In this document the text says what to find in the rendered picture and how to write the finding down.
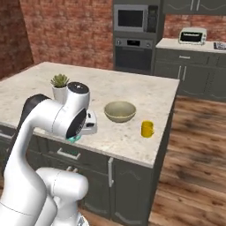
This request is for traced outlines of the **black hob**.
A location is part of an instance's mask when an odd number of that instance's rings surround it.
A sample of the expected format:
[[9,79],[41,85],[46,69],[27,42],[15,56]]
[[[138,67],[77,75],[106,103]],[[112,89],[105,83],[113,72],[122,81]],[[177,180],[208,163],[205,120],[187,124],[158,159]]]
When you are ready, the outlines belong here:
[[215,41],[214,42],[214,49],[226,50],[226,42]]

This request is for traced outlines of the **green plant in white pot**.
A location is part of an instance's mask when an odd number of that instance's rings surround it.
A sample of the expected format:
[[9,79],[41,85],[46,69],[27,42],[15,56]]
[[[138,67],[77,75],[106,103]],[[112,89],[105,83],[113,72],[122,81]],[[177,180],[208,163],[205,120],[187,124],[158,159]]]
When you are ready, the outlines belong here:
[[54,99],[61,104],[65,103],[66,88],[69,80],[70,79],[64,74],[58,74],[55,75],[50,81]]

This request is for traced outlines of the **dark grey drawer front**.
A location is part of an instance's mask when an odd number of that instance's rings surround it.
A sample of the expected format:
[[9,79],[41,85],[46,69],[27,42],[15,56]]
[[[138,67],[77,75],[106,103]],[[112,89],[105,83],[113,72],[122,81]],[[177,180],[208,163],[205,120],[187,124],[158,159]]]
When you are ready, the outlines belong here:
[[[75,147],[71,144],[62,143],[56,140],[49,139],[47,141],[48,154],[52,154],[62,160],[67,162],[73,162],[84,168],[91,169],[100,173],[108,173],[108,157],[103,154],[98,154],[81,147]],[[81,153],[81,157],[78,161],[71,158],[57,154],[57,150],[62,148],[65,153],[77,155]]]
[[[0,132],[4,133],[6,135],[13,136],[15,133],[15,129],[0,124]],[[0,142],[4,143],[5,145],[9,145],[11,143],[11,139],[5,139],[5,138],[0,137]]]

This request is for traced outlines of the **olive green bowl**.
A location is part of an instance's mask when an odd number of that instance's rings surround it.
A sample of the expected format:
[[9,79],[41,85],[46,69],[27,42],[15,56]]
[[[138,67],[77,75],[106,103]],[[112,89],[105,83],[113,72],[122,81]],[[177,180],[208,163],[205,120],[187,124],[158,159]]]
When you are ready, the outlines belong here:
[[109,102],[104,107],[104,114],[112,122],[125,123],[135,116],[136,107],[125,101]]

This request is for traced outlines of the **yellow mug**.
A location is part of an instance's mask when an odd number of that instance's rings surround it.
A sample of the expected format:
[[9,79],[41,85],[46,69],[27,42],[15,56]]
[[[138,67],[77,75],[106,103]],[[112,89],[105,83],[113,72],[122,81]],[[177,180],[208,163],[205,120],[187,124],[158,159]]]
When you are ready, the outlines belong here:
[[150,138],[154,134],[154,123],[150,120],[145,120],[141,124],[141,136]]

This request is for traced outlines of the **silver microwave oven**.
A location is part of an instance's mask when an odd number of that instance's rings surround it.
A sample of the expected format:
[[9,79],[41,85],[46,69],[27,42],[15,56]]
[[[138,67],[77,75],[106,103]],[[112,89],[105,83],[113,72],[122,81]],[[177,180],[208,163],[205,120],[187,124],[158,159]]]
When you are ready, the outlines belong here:
[[155,33],[158,5],[115,4],[114,30],[122,32]]

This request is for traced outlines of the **silver built-in oven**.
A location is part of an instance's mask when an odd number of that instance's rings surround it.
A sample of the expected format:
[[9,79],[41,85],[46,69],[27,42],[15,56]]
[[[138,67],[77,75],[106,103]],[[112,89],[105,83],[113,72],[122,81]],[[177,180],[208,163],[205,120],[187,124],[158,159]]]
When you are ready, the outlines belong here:
[[153,41],[135,38],[115,39],[115,70],[149,74],[153,55]]

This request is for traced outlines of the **white toaster oven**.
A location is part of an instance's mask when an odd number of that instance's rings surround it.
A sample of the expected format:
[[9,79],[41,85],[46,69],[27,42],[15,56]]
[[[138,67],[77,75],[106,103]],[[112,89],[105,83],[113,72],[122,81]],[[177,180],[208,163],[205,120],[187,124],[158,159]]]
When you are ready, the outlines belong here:
[[184,27],[178,36],[180,44],[204,45],[207,40],[207,29],[203,27]]

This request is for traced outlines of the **dark grey cupboard door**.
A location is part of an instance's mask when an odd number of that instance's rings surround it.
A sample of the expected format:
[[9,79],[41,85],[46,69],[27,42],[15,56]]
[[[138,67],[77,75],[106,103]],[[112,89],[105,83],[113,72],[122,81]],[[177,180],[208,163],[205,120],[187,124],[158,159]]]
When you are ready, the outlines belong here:
[[108,176],[93,170],[80,169],[79,174],[88,180],[88,192],[81,206],[96,215],[110,218]]
[[124,226],[147,226],[152,170],[115,160],[113,176],[111,219]]

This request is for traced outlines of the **dark grey base cupboards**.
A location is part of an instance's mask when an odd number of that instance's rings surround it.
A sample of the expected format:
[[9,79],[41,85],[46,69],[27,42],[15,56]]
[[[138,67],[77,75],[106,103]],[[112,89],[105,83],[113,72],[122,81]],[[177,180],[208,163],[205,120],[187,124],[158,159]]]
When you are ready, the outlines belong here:
[[226,102],[226,53],[157,49],[154,75],[179,79],[179,95]]

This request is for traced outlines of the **dark grey wall cupboards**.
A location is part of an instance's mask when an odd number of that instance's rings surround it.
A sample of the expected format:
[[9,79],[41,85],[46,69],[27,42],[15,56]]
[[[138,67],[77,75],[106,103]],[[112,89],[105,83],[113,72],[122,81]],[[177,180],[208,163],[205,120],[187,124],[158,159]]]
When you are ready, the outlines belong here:
[[165,14],[226,16],[226,0],[163,0]]

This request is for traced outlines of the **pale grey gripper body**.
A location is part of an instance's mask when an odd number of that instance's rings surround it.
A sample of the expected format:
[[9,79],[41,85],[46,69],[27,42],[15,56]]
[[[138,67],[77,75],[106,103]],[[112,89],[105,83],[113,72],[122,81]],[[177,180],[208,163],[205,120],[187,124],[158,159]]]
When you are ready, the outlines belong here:
[[90,134],[95,134],[95,133],[97,133],[96,127],[88,127],[88,128],[83,128],[79,134],[80,135],[90,135]]

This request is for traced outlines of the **teal mug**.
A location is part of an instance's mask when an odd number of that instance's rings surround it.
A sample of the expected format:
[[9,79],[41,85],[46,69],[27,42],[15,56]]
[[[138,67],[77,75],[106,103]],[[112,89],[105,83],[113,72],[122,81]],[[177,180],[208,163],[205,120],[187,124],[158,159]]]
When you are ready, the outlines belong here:
[[76,141],[78,141],[81,138],[81,135],[77,135],[74,137],[71,137],[69,139],[67,139],[67,141],[71,142],[72,144],[75,143]]

